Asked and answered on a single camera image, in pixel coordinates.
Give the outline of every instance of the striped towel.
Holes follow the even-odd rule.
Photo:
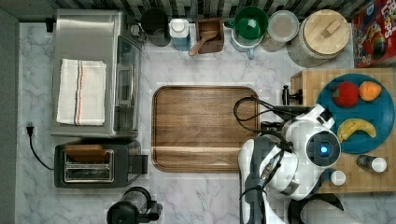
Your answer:
[[[56,121],[72,125],[103,125],[105,88],[105,63],[63,59]]]

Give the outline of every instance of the spoon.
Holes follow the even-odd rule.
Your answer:
[[[216,35],[218,35],[218,31],[204,31],[200,33],[201,35],[201,40],[198,41],[194,47],[192,47],[189,51],[189,55],[190,56],[194,56],[195,54],[197,54],[198,50],[200,50],[200,48],[202,47],[202,45],[210,40],[216,37]]]

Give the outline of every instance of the orange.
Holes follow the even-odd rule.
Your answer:
[[[373,101],[381,93],[381,86],[372,81],[365,81],[359,87],[359,94],[364,101]]]

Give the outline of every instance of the oven door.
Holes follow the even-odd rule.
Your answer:
[[[117,47],[115,133],[137,132],[138,77],[141,50],[119,35]]]

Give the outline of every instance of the cutting board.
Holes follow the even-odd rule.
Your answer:
[[[254,133],[242,128],[233,106],[257,93],[247,87],[165,86],[153,95],[151,156],[165,172],[238,172],[238,153]],[[259,112],[243,103],[239,117]],[[259,128],[259,119],[245,122]]]
[[[392,68],[364,68],[364,69],[330,69],[330,70],[304,70],[291,77],[291,93],[303,90],[303,104],[313,105],[321,90],[336,77],[345,74],[364,74],[375,78],[390,93],[395,103],[394,78]],[[392,132],[385,142],[365,155],[384,158],[388,168],[384,173],[378,174],[360,168],[356,159],[359,155],[342,153],[334,169],[346,174],[346,183],[335,186],[331,182],[323,183],[319,193],[347,193],[347,192],[378,192],[396,191],[396,132]]]

